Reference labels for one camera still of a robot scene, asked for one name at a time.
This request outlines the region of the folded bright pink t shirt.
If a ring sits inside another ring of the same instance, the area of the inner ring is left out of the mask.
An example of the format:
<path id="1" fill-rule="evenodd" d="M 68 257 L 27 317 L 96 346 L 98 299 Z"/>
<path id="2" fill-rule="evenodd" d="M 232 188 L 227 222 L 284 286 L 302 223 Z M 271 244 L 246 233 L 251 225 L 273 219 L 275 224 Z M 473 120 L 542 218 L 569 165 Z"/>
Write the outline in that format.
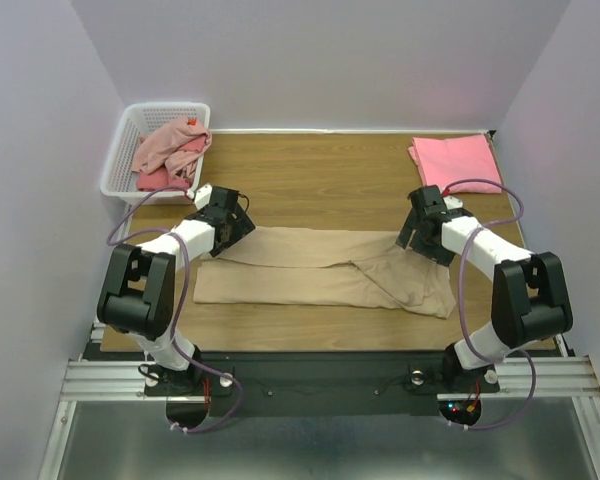
<path id="1" fill-rule="evenodd" d="M 484 135 L 434 139 L 414 137 L 408 148 L 424 186 L 437 186 L 449 194 L 500 194 L 490 183 L 468 182 L 483 179 L 501 183 L 490 144 Z"/>

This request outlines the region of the dusty pink t shirt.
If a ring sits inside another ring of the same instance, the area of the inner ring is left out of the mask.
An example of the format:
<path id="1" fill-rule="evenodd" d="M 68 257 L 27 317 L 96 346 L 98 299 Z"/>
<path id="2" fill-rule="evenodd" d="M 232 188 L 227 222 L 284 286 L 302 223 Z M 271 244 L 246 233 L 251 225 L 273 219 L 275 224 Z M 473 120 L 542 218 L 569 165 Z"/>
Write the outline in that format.
<path id="1" fill-rule="evenodd" d="M 199 160 L 212 144 L 212 133 L 198 120 L 181 116 L 140 141 L 131 171 L 153 174 L 164 167 L 171 178 L 193 183 Z"/>

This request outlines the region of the aluminium frame rail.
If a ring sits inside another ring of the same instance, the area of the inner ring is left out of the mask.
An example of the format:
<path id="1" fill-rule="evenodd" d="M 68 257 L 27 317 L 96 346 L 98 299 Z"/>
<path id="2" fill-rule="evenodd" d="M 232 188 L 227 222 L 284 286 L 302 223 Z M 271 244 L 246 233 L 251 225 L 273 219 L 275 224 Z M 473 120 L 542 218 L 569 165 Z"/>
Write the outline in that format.
<path id="1" fill-rule="evenodd" d="M 139 361 L 71 361 L 65 370 L 60 399 L 74 402 L 142 400 L 145 379 Z"/>

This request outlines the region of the white perforated plastic basket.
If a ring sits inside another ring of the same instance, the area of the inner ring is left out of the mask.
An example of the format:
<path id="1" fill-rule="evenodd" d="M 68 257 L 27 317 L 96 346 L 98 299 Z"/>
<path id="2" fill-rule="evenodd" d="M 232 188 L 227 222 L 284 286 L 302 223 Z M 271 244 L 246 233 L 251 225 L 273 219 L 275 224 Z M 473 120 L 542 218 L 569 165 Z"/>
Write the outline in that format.
<path id="1" fill-rule="evenodd" d="M 154 101 L 123 111 L 100 180 L 101 193 L 134 205 L 166 184 L 193 190 L 211 146 L 205 103 Z"/>

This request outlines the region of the beige t shirt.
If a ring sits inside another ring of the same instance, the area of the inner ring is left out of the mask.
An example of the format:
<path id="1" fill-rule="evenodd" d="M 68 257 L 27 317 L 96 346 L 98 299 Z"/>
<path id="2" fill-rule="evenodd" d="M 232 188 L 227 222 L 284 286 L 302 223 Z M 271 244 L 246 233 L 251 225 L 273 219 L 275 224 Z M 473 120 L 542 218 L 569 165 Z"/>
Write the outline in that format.
<path id="1" fill-rule="evenodd" d="M 391 231 L 258 227 L 198 270 L 200 304 L 400 309 L 446 319 L 448 268 L 395 243 Z"/>

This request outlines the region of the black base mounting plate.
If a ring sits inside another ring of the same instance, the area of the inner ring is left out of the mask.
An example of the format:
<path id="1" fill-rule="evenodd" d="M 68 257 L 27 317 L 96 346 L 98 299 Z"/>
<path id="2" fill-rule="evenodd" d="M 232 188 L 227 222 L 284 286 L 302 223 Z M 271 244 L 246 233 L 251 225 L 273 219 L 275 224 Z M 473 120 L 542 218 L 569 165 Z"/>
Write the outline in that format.
<path id="1" fill-rule="evenodd" d="M 148 397 L 169 419 L 392 415 L 477 420 L 499 390 L 492 365 L 464 371 L 441 351 L 205 352 L 202 368 L 143 364 Z"/>

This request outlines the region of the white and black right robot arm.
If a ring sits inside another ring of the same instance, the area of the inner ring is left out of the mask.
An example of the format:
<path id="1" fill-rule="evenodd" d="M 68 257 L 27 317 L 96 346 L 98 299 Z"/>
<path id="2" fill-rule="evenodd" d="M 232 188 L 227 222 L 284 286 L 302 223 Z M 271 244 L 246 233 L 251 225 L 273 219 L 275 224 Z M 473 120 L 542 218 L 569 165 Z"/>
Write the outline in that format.
<path id="1" fill-rule="evenodd" d="M 462 390 L 476 371 L 537 341 L 568 332 L 573 313 L 564 270 L 551 252 L 533 253 L 499 235 L 454 206 L 437 186 L 408 194 L 411 210 L 396 245 L 448 267 L 460 257 L 458 311 L 463 338 L 443 354 L 440 378 Z M 490 320 L 470 333 L 464 313 L 464 271 L 473 265 L 492 283 Z"/>

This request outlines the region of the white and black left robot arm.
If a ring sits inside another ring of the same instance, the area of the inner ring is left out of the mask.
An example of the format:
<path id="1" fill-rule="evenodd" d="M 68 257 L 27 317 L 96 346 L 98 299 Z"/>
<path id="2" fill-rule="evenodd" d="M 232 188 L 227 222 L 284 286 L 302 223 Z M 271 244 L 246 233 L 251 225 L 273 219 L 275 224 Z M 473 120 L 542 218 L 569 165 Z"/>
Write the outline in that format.
<path id="1" fill-rule="evenodd" d="M 139 368 L 148 395 L 192 395 L 208 390 L 211 373 L 200 366 L 201 352 L 177 327 L 191 281 L 191 262 L 217 257 L 255 230 L 247 196 L 206 184 L 178 187 L 195 207 L 171 229 L 132 245 L 115 227 L 106 238 L 113 248 L 99 296 L 97 319 L 130 336 L 155 363 Z"/>

